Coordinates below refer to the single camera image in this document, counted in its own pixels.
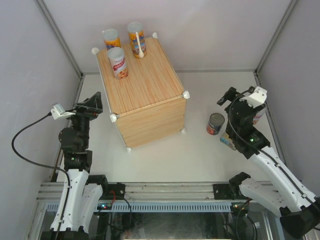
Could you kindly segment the dark tomato tin can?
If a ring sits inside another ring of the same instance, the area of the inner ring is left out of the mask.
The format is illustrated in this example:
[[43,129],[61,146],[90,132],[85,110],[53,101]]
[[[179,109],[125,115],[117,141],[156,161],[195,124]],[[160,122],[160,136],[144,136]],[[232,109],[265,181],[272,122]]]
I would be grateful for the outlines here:
[[213,135],[213,136],[217,135],[220,132],[224,122],[225,122],[225,118],[222,114],[217,112],[212,113],[209,117],[206,131],[210,135]]

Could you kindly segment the pink porridge can clear lid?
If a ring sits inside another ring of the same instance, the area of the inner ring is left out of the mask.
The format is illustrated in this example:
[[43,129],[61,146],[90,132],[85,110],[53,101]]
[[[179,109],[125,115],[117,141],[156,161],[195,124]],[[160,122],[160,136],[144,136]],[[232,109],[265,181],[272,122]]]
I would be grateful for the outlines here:
[[261,119],[261,117],[265,114],[265,112],[266,112],[266,109],[263,108],[262,110],[260,110],[260,111],[254,116],[253,121],[252,121],[253,125],[255,125],[255,124],[258,123],[258,121],[259,121],[259,120]]

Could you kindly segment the yellow porridge can with spoon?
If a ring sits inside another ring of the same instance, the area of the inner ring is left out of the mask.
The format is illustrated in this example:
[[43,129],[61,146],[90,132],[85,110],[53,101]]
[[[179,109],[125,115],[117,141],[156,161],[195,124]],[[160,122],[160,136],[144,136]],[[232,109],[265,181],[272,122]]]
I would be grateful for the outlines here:
[[127,32],[133,55],[143,58],[147,54],[143,25],[140,22],[131,22],[127,25]]

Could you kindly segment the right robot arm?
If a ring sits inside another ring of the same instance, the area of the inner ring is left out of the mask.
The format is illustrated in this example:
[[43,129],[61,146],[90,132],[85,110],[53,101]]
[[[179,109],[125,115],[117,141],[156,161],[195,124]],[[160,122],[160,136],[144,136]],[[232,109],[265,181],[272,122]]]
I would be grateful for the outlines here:
[[266,107],[267,91],[251,86],[238,92],[230,87],[217,101],[226,101],[225,132],[235,149],[255,164],[274,186],[271,190],[241,172],[229,180],[230,195],[254,200],[279,218],[282,227],[299,239],[320,223],[320,198],[303,185],[280,159],[269,140],[254,126],[255,116]]

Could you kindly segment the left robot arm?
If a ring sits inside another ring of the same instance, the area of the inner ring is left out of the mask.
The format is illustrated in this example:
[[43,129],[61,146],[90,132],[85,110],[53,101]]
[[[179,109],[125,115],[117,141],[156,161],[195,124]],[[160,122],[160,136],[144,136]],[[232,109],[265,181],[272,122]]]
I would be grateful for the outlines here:
[[54,120],[71,121],[58,135],[63,151],[63,190],[55,218],[42,240],[88,240],[92,215],[99,200],[109,196],[105,175],[90,173],[93,152],[89,150],[90,122],[103,112],[101,92],[78,102],[72,110],[56,104],[50,113]]

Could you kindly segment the rectangular fish tin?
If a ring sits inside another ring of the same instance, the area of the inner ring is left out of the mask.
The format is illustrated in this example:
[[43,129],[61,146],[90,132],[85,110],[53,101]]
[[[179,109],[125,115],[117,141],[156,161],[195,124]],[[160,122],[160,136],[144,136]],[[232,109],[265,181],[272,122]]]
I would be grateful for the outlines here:
[[230,149],[232,149],[233,151],[236,151],[236,150],[237,150],[236,147],[235,147],[235,145],[234,145],[234,143],[233,143],[233,141],[232,141],[232,139],[229,137],[229,135],[228,135],[226,132],[224,132],[224,133],[222,134],[222,136],[220,137],[220,141],[221,141],[223,144],[225,144],[227,147],[229,147]]

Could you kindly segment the pink red porridge can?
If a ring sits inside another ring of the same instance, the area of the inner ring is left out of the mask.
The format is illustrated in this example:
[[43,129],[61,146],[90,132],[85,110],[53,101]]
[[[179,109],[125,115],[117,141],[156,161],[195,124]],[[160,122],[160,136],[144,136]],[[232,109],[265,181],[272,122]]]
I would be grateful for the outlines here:
[[128,76],[128,68],[125,59],[125,51],[121,47],[113,47],[107,51],[107,56],[114,77],[117,80],[126,78]]

